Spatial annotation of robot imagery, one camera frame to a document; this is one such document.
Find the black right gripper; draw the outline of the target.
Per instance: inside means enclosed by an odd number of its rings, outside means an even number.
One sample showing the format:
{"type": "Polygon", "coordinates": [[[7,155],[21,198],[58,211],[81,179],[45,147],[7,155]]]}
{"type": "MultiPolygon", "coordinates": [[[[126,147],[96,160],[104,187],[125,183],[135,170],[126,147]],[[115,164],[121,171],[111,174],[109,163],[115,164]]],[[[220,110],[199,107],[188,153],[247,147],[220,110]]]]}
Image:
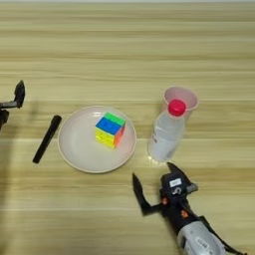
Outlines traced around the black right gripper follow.
{"type": "MultiPolygon", "coordinates": [[[[168,162],[167,166],[170,171],[168,175],[170,179],[186,177],[184,172],[174,163],[168,162]]],[[[141,213],[149,215],[161,211],[161,215],[168,220],[175,233],[178,233],[184,226],[201,220],[192,211],[187,200],[188,194],[198,190],[196,184],[190,184],[187,187],[179,185],[174,188],[169,185],[164,186],[160,190],[161,203],[157,205],[150,205],[147,202],[143,195],[142,185],[135,174],[132,175],[132,188],[141,213]]]]}

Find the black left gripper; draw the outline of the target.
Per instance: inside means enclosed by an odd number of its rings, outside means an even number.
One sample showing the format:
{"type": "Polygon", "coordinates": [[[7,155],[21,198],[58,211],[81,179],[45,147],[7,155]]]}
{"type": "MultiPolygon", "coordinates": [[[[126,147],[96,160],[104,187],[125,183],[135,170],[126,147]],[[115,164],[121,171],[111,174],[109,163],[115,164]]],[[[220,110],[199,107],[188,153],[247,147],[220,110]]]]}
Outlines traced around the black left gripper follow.
{"type": "MultiPolygon", "coordinates": [[[[20,109],[23,106],[25,95],[26,92],[24,82],[20,81],[15,88],[14,100],[10,102],[0,103],[0,109],[12,109],[12,108],[20,109]]],[[[2,126],[7,123],[8,118],[9,112],[6,110],[0,110],[0,130],[2,126]]]]}

